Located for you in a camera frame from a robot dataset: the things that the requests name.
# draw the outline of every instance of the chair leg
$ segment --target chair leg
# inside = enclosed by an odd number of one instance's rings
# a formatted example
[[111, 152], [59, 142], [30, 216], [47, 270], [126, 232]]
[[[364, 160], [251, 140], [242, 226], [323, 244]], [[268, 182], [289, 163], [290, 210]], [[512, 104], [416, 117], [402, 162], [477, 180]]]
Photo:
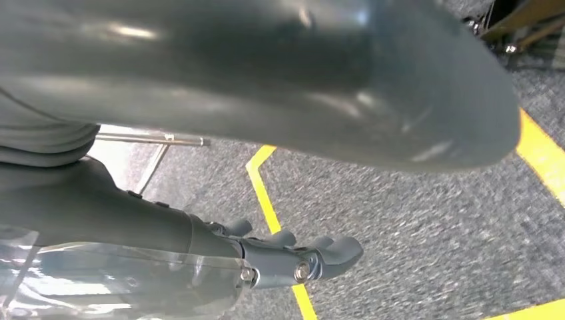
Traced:
[[495, 0], [484, 16], [479, 37], [486, 42], [565, 12], [565, 0]]

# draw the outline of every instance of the bolt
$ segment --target bolt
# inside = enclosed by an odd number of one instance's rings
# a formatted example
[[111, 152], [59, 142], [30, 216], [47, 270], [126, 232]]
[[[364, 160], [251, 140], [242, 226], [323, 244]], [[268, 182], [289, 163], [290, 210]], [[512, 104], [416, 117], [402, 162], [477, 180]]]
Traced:
[[518, 47], [515, 45], [507, 45], [504, 47], [504, 52], [508, 53], [508, 54], [513, 54], [516, 53], [518, 50]]
[[294, 270], [294, 279], [297, 283], [304, 283], [308, 280], [308, 276], [310, 275], [310, 265], [303, 261], [300, 262], [296, 269]]
[[240, 278], [243, 281], [253, 281], [253, 279], [255, 279], [255, 270], [251, 268], [244, 268], [241, 270]]

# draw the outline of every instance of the yellow floor marking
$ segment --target yellow floor marking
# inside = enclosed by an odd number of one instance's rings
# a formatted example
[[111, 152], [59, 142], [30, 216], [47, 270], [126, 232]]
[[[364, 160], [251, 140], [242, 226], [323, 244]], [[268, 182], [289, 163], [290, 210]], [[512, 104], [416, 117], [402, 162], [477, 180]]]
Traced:
[[565, 299], [520, 310], [487, 320], [561, 320], [565, 318]]
[[[543, 184], [565, 207], [565, 151], [561, 149], [543, 129], [523, 110], [520, 109], [522, 120], [522, 136], [516, 151], [519, 156], [536, 172]], [[257, 151], [247, 163], [247, 172], [259, 199], [261, 209], [269, 225], [271, 233], [281, 230], [281, 224], [273, 209], [265, 184], [259, 174], [259, 167], [273, 154], [276, 147], [265, 145]], [[298, 301], [300, 312], [305, 320], [318, 319], [306, 288], [297, 285], [292, 288]], [[487, 320], [557, 320], [565, 315], [565, 299], [546, 303]]]
[[520, 113], [522, 136], [516, 151], [565, 207], [565, 151], [524, 110]]
[[[519, 156], [536, 172], [543, 184], [565, 207], [565, 151], [523, 110]], [[538, 305], [487, 320], [565, 319], [565, 299]]]
[[[263, 210], [263, 214], [265, 215], [265, 219], [267, 220], [267, 225], [269, 226], [271, 233], [280, 231], [281, 224], [279, 223], [275, 209], [273, 209], [273, 205], [269, 199], [269, 194], [267, 193], [267, 189], [265, 189], [263, 179], [261, 179], [261, 174], [259, 174], [259, 167], [273, 154], [273, 152], [275, 152], [276, 149], [277, 147], [270, 145], [262, 146], [245, 166], [247, 173], [251, 178], [253, 189], [255, 189], [259, 205]], [[300, 307], [300, 312], [302, 313], [304, 320], [317, 320], [318, 316], [316, 316], [316, 311], [314, 311], [314, 307], [312, 306], [306, 287], [304, 285], [295, 285], [292, 287], [292, 291], [294, 292], [296, 302], [298, 303], [298, 307]]]

